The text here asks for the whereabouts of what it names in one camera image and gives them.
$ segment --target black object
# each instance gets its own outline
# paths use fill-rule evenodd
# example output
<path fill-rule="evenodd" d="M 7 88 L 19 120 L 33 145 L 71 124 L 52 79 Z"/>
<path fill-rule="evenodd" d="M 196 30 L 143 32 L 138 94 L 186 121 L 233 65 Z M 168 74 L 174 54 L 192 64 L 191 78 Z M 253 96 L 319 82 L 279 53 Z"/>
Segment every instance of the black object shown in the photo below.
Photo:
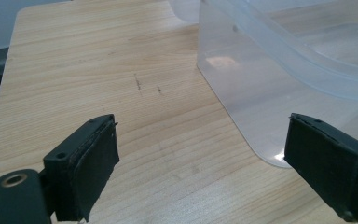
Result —
<path fill-rule="evenodd" d="M 284 159 L 347 222 L 358 222 L 358 141 L 311 117 L 292 114 Z"/>
<path fill-rule="evenodd" d="M 50 223 L 89 219 L 117 154 L 113 115 L 91 119 L 43 159 L 45 169 L 0 177 L 0 223 Z"/>

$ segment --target wooden table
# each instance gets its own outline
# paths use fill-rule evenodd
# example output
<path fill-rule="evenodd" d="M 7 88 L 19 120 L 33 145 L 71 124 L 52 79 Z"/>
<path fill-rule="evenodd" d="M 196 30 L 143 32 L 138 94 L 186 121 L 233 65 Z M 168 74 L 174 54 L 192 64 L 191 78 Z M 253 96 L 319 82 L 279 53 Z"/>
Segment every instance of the wooden table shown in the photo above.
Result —
<path fill-rule="evenodd" d="M 116 115 L 121 162 L 90 223 L 343 223 L 293 169 L 257 158 L 196 66 L 198 26 L 166 0 L 19 13 L 0 90 L 0 175 L 40 171 Z"/>

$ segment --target wood grain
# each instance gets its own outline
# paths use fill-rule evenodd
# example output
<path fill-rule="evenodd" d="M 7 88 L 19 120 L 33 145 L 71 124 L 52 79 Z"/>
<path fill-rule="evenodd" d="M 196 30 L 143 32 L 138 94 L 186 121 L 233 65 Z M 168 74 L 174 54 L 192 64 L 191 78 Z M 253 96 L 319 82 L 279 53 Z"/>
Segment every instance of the wood grain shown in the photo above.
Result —
<path fill-rule="evenodd" d="M 0 175 L 40 171 L 83 122 L 116 115 L 121 162 L 90 223 L 344 223 L 248 147 L 167 1 L 73 1 L 18 16 L 0 90 Z"/>

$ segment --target translucent plastic container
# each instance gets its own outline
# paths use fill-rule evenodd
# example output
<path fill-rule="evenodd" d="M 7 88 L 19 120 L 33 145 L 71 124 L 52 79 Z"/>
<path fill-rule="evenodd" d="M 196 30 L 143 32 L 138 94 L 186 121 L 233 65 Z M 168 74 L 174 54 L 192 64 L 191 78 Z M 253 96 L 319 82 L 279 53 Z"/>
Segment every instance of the translucent plastic container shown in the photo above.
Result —
<path fill-rule="evenodd" d="M 175 16 L 189 23 L 199 22 L 200 0 L 169 0 Z"/>
<path fill-rule="evenodd" d="M 358 0 L 202 0 L 198 67 L 271 164 L 293 112 L 358 139 Z"/>

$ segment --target table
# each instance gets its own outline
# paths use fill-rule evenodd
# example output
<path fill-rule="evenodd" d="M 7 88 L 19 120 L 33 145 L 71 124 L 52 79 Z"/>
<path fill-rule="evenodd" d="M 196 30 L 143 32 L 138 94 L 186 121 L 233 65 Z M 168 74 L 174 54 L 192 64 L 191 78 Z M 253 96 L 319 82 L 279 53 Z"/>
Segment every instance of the table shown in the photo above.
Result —
<path fill-rule="evenodd" d="M 22 10 L 0 90 L 0 175 L 40 171 L 82 123 L 113 113 L 121 162 L 90 223 L 344 223 L 248 147 L 197 69 L 197 33 L 165 0 Z"/>

